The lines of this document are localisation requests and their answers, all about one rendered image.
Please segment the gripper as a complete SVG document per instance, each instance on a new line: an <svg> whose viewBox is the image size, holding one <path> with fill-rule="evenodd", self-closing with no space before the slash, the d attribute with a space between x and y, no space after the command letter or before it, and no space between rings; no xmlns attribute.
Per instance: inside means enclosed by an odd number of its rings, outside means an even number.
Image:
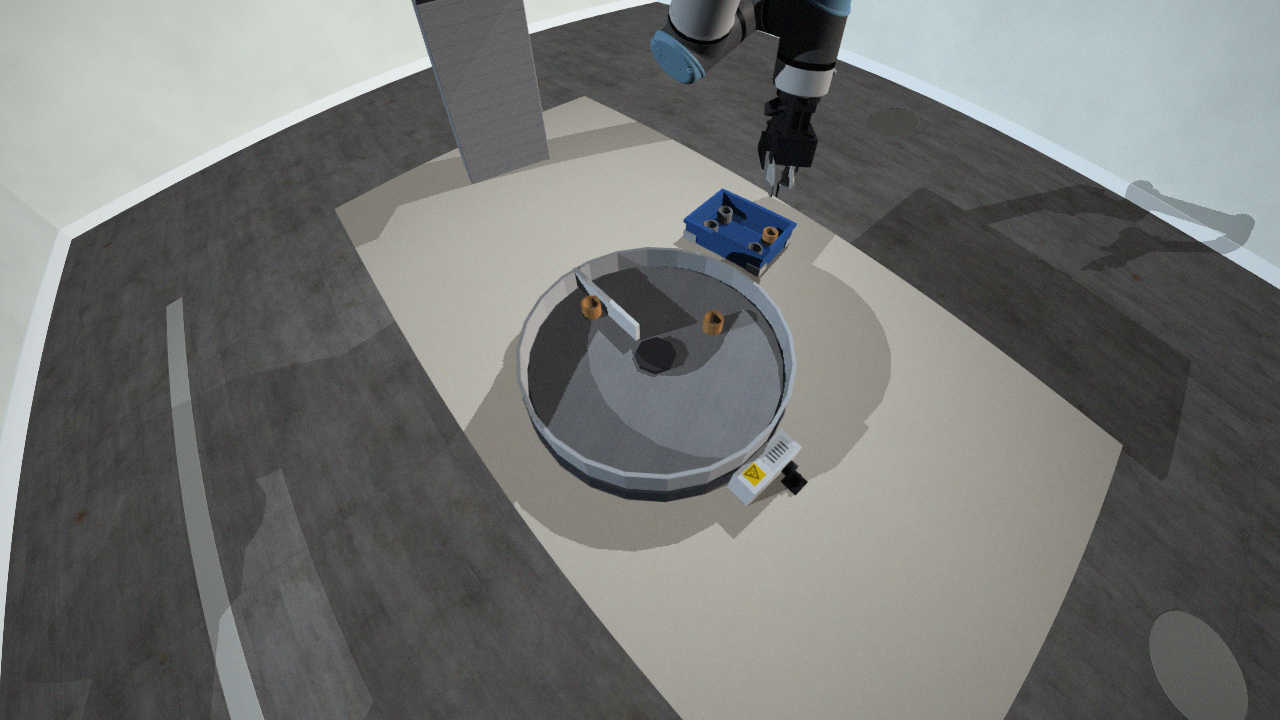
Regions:
<svg viewBox="0 0 1280 720"><path fill-rule="evenodd" d="M782 178L777 184L776 199L778 199L787 187L788 190L794 188L794 177L797 174L799 167L812 168L818 138L812 127L810 119L812 113L817 111L817 104L820 102L820 97L797 97L791 94L785 94L780 88L777 88L777 96L787 101L785 102L785 111L780 111L778 117L773 115L771 120L767 120L767 128L765 131L762 131L762 138L758 143L758 154L762 163L765 190L769 193L769 197L772 197L774 188L774 167L786 165L785 170L782 170ZM797 101L803 102L803 106ZM776 151L774 158L772 149Z"/></svg>

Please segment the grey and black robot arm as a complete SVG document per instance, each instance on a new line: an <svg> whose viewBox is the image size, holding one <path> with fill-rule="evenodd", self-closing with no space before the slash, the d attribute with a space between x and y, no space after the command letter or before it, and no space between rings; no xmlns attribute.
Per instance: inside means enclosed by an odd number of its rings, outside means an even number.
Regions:
<svg viewBox="0 0 1280 720"><path fill-rule="evenodd" d="M692 85L758 29L780 37L773 85L797 97L820 97L836 76L851 1L671 0L652 53L668 76Z"/></svg>

